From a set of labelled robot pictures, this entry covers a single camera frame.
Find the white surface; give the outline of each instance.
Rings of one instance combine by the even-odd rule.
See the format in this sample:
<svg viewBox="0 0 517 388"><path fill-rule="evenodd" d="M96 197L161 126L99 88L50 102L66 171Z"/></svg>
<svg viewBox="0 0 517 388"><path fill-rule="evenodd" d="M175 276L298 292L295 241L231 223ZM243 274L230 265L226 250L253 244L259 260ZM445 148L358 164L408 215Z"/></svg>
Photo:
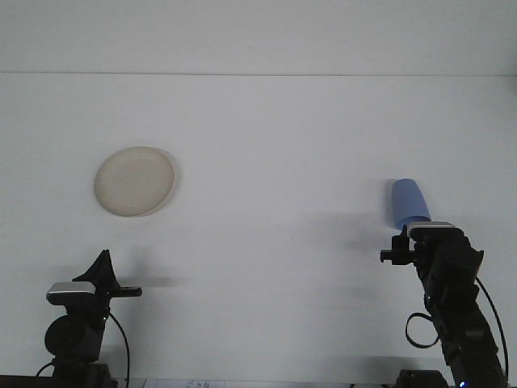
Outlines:
<svg viewBox="0 0 517 388"><path fill-rule="evenodd" d="M480 276L515 360L516 83L1 75L0 373L50 360L44 333L63 310L45 292L103 248L122 285L144 287L111 304L134 377L386 382L402 367L446 370L438 348L403 335L422 310L414 269L379 262L401 177L485 250ZM140 144L174 155L178 184L160 212L113 216L95 201L95 173ZM425 323L415 335L432 337ZM103 359L124 375L114 324Z"/></svg>
<svg viewBox="0 0 517 388"><path fill-rule="evenodd" d="M95 176L95 197L108 212L142 216L156 210L172 189L168 157L150 147L130 147L110 156Z"/></svg>
<svg viewBox="0 0 517 388"><path fill-rule="evenodd" d="M511 0L0 2L0 71L517 73Z"/></svg>

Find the white backdrop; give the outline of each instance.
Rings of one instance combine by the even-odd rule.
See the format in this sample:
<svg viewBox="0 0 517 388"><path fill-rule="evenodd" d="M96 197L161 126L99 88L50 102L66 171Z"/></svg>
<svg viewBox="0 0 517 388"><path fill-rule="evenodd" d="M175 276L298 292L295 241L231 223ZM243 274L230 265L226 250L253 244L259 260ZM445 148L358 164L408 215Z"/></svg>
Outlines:
<svg viewBox="0 0 517 388"><path fill-rule="evenodd" d="M0 2L0 71L511 74L511 0Z"/></svg>
<svg viewBox="0 0 517 388"><path fill-rule="evenodd" d="M392 382L441 368L403 328L414 269L381 264L392 179L485 250L480 276L517 355L517 78L0 75L0 373L50 360L55 281L111 250L134 377ZM95 172L127 146L170 153L174 195L106 213ZM481 308L493 325L488 306ZM415 324L416 336L432 330ZM124 374L108 324L103 359Z"/></svg>

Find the blue cup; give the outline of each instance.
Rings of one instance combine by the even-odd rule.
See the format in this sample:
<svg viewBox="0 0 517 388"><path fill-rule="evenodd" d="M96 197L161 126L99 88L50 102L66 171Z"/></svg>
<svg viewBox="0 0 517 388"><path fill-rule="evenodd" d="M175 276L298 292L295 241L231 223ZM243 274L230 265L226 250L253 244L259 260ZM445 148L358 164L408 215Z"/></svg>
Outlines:
<svg viewBox="0 0 517 388"><path fill-rule="evenodd" d="M391 194L393 220L399 230L411 222L431 220L426 200L414 180L399 179L395 181Z"/></svg>

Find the cable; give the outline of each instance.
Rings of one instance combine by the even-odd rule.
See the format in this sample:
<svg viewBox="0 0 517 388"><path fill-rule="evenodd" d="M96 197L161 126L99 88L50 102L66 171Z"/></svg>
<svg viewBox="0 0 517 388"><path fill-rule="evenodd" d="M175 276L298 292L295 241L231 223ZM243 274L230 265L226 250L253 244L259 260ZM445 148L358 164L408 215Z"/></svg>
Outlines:
<svg viewBox="0 0 517 388"><path fill-rule="evenodd" d="M508 348L506 347L506 338L504 336L504 331L502 329L501 319L499 319L498 311L495 309L495 304L492 302L492 298L488 294L488 291L486 290L485 286L482 284L481 280L479 280L479 277L476 277L476 281L483 290L483 293L485 293L486 299L488 299L488 303L490 304L490 307L492 307L492 311L494 312L495 320L498 323L499 327L499 333L501 334L501 342L502 342L502 351L504 352L504 375L506 379L508 379L509 374L509 362L508 362Z"/></svg>
<svg viewBox="0 0 517 388"><path fill-rule="evenodd" d="M49 366L52 366L52 365L53 365L53 363L52 363L52 362L49 362L48 364L43 365L43 366L41 367L41 369L40 369L40 370L38 370L38 373L36 373L36 377L40 376L41 372L43 372L43 371L44 371L44 370L46 370Z"/></svg>
<svg viewBox="0 0 517 388"><path fill-rule="evenodd" d="M120 325L119 321L116 320L116 318L113 316L112 313L110 313L111 319L116 323L116 326L119 327L120 333L122 333L122 336L124 337L124 343L126 345L126 354L128 355L128 368L126 369L126 387L129 387L129 366L130 366L130 358L129 358L129 343L128 343L128 337L126 337L126 333L124 333L124 329Z"/></svg>
<svg viewBox="0 0 517 388"><path fill-rule="evenodd" d="M408 342L419 349L428 349L431 346L435 346L438 343L438 336L436 336L436 339L433 341L432 344L419 344L410 337L410 333L407 331L407 328L410 325L411 319L413 318L423 318L431 323L433 322L432 318L429 315L425 315L422 313L413 313L412 315L410 315L406 322L406 339L408 340Z"/></svg>

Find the white plate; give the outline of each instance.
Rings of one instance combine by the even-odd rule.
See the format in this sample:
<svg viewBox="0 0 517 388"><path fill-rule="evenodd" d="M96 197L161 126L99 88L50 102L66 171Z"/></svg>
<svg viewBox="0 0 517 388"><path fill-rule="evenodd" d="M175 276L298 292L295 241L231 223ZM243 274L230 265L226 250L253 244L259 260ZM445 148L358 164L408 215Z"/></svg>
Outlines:
<svg viewBox="0 0 517 388"><path fill-rule="evenodd" d="M95 196L108 212L124 217L153 212L172 189L174 171L167 156L149 147L112 155L95 176Z"/></svg>

